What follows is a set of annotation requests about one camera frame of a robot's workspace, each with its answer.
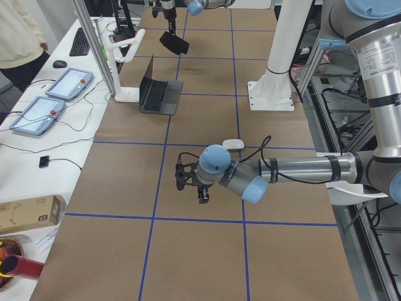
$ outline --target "keyboard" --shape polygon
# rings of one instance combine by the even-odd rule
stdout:
[[[87,55],[89,52],[89,43],[83,33],[82,27],[79,27],[75,33],[73,45],[71,47],[70,56]]]
[[[153,81],[149,94],[143,104],[143,110],[154,112],[160,111],[167,84],[168,82],[161,82],[158,80]]]

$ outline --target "white desk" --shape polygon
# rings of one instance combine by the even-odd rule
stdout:
[[[99,21],[103,39],[108,38],[108,36],[112,34],[107,30],[107,24],[111,23],[113,20],[113,18],[102,18]],[[57,46],[45,66],[38,73],[34,82],[44,79],[55,80],[65,71],[65,68],[54,69],[52,67],[55,60],[65,60],[68,67],[92,71],[94,74],[92,82],[76,100],[66,104],[70,107],[64,110],[58,119],[60,122],[67,123],[73,128],[80,130],[84,127],[85,120],[93,107],[91,117],[86,127],[78,132],[71,129],[66,124],[56,122],[52,128],[41,137],[28,137],[6,130],[0,132],[0,143],[37,152],[65,142],[73,142],[79,139],[85,139],[85,141],[57,147],[38,154],[11,149],[3,145],[0,146],[0,203],[50,194],[60,194],[68,204],[71,198],[71,194],[80,175],[78,167],[68,161],[50,162],[49,166],[43,169],[40,169],[38,164],[41,156],[49,155],[50,159],[69,159],[82,167],[92,144],[91,138],[95,135],[107,106],[109,94],[103,82],[86,97],[90,103],[84,99],[80,100],[80,97],[88,93],[88,91],[102,80],[102,75],[91,51],[87,56],[68,56],[78,27],[80,27],[80,24],[77,20]],[[110,29],[114,27],[115,26],[112,24],[109,25]],[[115,57],[121,57],[121,53],[118,50],[115,53]],[[51,82],[38,82],[30,86],[13,110],[22,111],[36,96],[45,95],[44,91],[46,91],[50,85]],[[8,129],[15,118],[16,115],[11,114],[0,126],[0,130]],[[3,235],[2,237],[12,237],[19,240],[23,244],[25,256],[45,262],[50,248],[40,253],[35,243],[55,228],[57,228],[57,226],[29,230],[12,235]],[[8,301],[29,300],[35,286],[36,281],[34,280],[16,277],[7,289],[0,292],[0,299]]]

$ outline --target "blue joint cap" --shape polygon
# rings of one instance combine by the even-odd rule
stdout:
[[[348,9],[365,19],[385,19],[401,13],[400,0],[345,0]]]
[[[330,40],[319,38],[320,47],[324,50],[347,50],[350,49],[345,40]]]
[[[201,168],[209,174],[224,172],[230,166],[230,163],[230,153],[225,147],[219,144],[206,147],[199,158]]]
[[[395,202],[401,204],[401,171],[391,181],[390,196]]]
[[[242,199],[252,204],[258,203],[268,190],[268,183],[261,176],[255,177],[244,190]]]
[[[203,11],[203,5],[199,1],[194,1],[188,4],[188,12],[193,15],[197,16]]]

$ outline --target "computer mouse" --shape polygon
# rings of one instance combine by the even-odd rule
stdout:
[[[56,60],[53,62],[53,68],[65,68],[67,67],[67,62],[62,60]]]

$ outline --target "black laptop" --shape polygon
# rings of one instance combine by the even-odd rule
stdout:
[[[139,111],[149,114],[174,115],[182,82],[152,79],[153,56],[139,86]]]

